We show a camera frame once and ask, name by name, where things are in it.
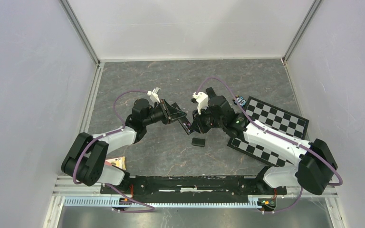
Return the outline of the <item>black remote with buttons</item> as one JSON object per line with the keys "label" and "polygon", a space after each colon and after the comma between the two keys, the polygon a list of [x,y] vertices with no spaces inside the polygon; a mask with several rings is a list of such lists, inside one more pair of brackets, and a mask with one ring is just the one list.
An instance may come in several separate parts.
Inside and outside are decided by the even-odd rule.
{"label": "black remote with buttons", "polygon": [[184,129],[184,131],[187,133],[187,135],[190,135],[191,133],[193,133],[193,131],[190,128],[187,128],[187,126],[185,124],[180,124],[181,127]]}

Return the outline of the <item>black remote back up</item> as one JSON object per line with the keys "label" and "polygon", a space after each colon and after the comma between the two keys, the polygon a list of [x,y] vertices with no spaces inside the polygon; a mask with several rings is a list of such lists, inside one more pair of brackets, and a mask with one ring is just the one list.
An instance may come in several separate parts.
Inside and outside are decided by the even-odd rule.
{"label": "black remote back up", "polygon": [[213,97],[217,96],[212,87],[206,88],[205,91],[209,98],[213,98]]}

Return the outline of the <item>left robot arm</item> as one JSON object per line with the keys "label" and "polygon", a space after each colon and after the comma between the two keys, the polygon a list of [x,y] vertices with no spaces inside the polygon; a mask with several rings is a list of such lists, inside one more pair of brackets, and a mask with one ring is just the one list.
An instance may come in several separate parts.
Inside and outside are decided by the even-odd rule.
{"label": "left robot arm", "polygon": [[147,133],[148,125],[157,122],[171,124],[186,116],[164,99],[154,105],[150,105],[147,99],[137,99],[124,126],[102,134],[79,133],[62,162],[61,170],[75,178],[77,184],[111,184],[118,193],[126,193],[130,189],[128,175],[118,167],[106,165],[107,154],[139,142]]}

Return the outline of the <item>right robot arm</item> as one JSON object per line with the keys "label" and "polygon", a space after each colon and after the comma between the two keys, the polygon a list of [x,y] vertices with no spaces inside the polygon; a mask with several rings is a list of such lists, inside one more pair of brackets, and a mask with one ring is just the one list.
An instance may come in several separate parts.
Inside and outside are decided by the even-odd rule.
{"label": "right robot arm", "polygon": [[190,128],[207,133],[212,128],[222,129],[228,136],[270,151],[289,165],[266,167],[255,181],[258,192],[267,194],[277,187],[300,186],[314,195],[322,195],[337,174],[336,161],[327,145],[320,139],[313,142],[297,139],[267,127],[244,112],[237,113],[222,95],[208,96],[194,93],[193,123]]}

